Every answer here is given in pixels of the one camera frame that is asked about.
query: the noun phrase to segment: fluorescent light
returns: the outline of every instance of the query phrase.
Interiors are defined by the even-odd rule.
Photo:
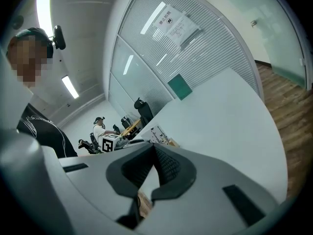
[[[156,64],[156,66],[158,66],[158,65],[162,62],[162,60],[166,57],[166,55],[167,55],[167,54],[165,54],[165,55],[161,58],[161,60]]]
[[[146,34],[149,26],[152,24],[152,22],[156,19],[157,15],[160,13],[160,11],[165,7],[165,3],[161,2],[157,8],[154,10],[154,12],[151,14],[151,16],[149,17],[149,19],[147,20],[146,24],[144,25],[144,27],[141,30],[141,34]]]
[[[126,66],[125,66],[125,69],[124,69],[123,75],[125,75],[125,74],[127,73],[128,67],[129,67],[129,65],[131,64],[131,61],[132,61],[133,57],[134,57],[134,55],[130,55],[130,56],[129,56],[129,58],[128,58],[128,60],[127,60],[127,63],[126,63]]]
[[[65,84],[65,86],[67,87],[68,91],[72,94],[73,98],[78,98],[78,94],[77,94],[74,86],[72,85],[69,77],[68,76],[63,77],[62,81]]]
[[[36,6],[39,27],[46,32],[48,37],[53,36],[50,15],[50,0],[36,0]]]

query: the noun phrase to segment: frosted glass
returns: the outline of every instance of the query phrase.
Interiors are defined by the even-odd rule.
[[[120,115],[121,118],[127,115],[127,113],[118,104],[118,102],[115,100],[115,98],[112,96],[110,92],[109,92],[109,102],[112,105],[112,107],[116,110],[116,112]]]
[[[207,1],[238,29],[248,47],[253,49],[254,56],[265,49],[274,72],[305,87],[305,67],[300,63],[303,58],[301,46],[289,18],[277,0]],[[252,28],[250,22],[253,20],[257,24]]]
[[[132,120],[139,119],[140,114],[138,113],[138,110],[134,108],[134,102],[112,75],[110,75],[109,93]]]
[[[117,38],[111,73],[135,102],[146,101],[156,115],[171,100],[162,83],[122,40]]]
[[[177,47],[151,25],[141,34],[160,3],[170,4],[201,28],[184,48]],[[119,34],[153,70],[173,97],[168,82],[180,74],[193,89],[224,69],[236,71],[257,94],[259,88],[246,52],[228,26],[213,11],[196,0],[134,0]]]

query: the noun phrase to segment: green panel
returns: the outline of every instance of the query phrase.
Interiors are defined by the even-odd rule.
[[[168,85],[172,88],[180,100],[183,100],[192,92],[180,74],[176,75],[172,80],[170,80]]]

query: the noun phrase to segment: white wall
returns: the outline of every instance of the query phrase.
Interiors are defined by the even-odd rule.
[[[103,90],[106,98],[109,98],[109,79],[114,43],[119,30],[119,25],[130,2],[131,0],[114,0],[108,20],[106,34],[104,38],[104,52],[102,60],[102,80],[104,87]]]
[[[250,22],[257,18],[251,17],[249,9],[241,11],[230,0],[207,0],[217,8],[238,30],[248,48],[250,49],[254,60],[270,63],[268,53],[263,45],[262,33],[257,28],[252,28]]]
[[[94,127],[93,122],[96,117],[106,118],[104,124],[107,130],[113,130],[114,124],[116,124],[120,130],[124,130],[121,123],[123,116],[120,116],[107,100],[100,102],[87,111],[78,114],[61,127],[78,155],[89,154],[85,148],[78,149],[78,140],[83,139],[91,142],[89,134],[92,132]]]

